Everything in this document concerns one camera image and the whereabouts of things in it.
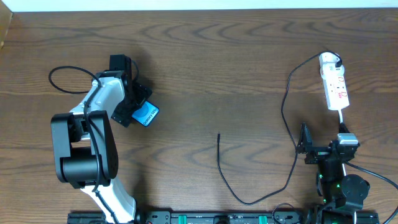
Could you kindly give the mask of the blue Galaxy smartphone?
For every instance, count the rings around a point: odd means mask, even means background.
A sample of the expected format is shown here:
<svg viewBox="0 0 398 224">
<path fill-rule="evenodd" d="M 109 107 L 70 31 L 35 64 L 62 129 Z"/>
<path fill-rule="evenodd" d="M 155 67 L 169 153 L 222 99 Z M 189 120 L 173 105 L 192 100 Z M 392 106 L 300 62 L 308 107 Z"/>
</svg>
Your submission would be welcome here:
<svg viewBox="0 0 398 224">
<path fill-rule="evenodd" d="M 141 125 L 148 127 L 158 114 L 159 108 L 146 101 L 140 109 L 133 112 L 132 118 Z"/>
</svg>

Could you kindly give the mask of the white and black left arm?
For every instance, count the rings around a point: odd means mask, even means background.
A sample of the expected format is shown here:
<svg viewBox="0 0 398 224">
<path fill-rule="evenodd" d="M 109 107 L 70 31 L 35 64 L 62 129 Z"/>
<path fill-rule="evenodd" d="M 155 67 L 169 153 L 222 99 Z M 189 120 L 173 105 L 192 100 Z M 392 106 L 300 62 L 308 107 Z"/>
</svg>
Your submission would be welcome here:
<svg viewBox="0 0 398 224">
<path fill-rule="evenodd" d="M 119 157 L 110 121 L 147 127 L 159 114 L 149 102 L 152 90 L 138 83 L 137 63 L 111 55 L 109 68 L 92 74 L 91 89 L 67 113 L 50 122 L 59 181 L 89 195 L 100 212 L 71 212 L 68 223 L 145 223 L 143 211 L 118 178 Z"/>
</svg>

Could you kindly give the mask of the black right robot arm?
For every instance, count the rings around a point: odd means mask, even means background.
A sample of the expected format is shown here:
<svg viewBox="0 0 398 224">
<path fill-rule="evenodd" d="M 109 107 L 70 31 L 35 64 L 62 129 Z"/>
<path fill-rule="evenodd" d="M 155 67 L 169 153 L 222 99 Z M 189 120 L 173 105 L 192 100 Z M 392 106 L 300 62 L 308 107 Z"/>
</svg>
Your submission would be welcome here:
<svg viewBox="0 0 398 224">
<path fill-rule="evenodd" d="M 362 177 L 347 174 L 343 165 L 354 159 L 360 146 L 355 134 L 339 124 L 336 139 L 327 146 L 314 146 L 309 128 L 301 124 L 297 151 L 305 154 L 305 163 L 318 166 L 317 185 L 325 204 L 333 209 L 355 212 L 363 208 L 370 184 Z"/>
</svg>

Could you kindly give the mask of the white power strip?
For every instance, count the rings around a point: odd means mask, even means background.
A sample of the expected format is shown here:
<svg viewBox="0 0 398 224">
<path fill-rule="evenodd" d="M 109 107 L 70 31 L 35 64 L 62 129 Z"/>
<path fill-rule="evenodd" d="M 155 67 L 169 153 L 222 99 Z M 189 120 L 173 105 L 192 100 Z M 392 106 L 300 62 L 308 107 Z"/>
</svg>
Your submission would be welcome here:
<svg viewBox="0 0 398 224">
<path fill-rule="evenodd" d="M 326 103 L 329 110 L 342 110 L 349 106 L 348 91 L 344 76 L 323 80 Z"/>
</svg>

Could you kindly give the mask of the white USB wall charger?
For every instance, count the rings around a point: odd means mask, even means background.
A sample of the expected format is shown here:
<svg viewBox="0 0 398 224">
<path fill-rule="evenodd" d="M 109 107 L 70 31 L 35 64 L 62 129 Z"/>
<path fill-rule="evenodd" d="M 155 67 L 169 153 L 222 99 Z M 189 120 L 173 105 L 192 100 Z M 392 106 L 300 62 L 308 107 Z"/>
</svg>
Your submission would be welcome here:
<svg viewBox="0 0 398 224">
<path fill-rule="evenodd" d="M 324 80 L 342 77 L 345 73 L 343 61 L 338 54 L 324 52 L 319 56 L 320 75 Z"/>
</svg>

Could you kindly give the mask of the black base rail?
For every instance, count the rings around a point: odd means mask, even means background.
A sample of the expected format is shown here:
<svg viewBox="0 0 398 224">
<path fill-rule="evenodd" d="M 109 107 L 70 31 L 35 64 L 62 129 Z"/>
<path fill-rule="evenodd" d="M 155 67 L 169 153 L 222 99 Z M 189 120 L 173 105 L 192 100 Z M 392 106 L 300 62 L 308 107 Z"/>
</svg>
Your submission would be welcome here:
<svg viewBox="0 0 398 224">
<path fill-rule="evenodd" d="M 323 223 L 353 223 L 349 217 L 335 218 L 331 214 L 327 214 L 330 221 Z M 103 213 L 69 213 L 67 224 L 82 224 L 82 223 L 111 223 L 106 221 Z M 311 223 L 306 221 L 303 215 L 299 212 L 280 211 L 272 213 L 170 213 L 166 211 L 148 212 L 144 218 L 137 218 L 137 220 L 129 221 L 127 223 L 145 223 L 145 224 L 265 224 L 265 223 Z M 379 217 L 376 213 L 357 213 L 356 223 L 371 223 L 379 222 Z"/>
</svg>

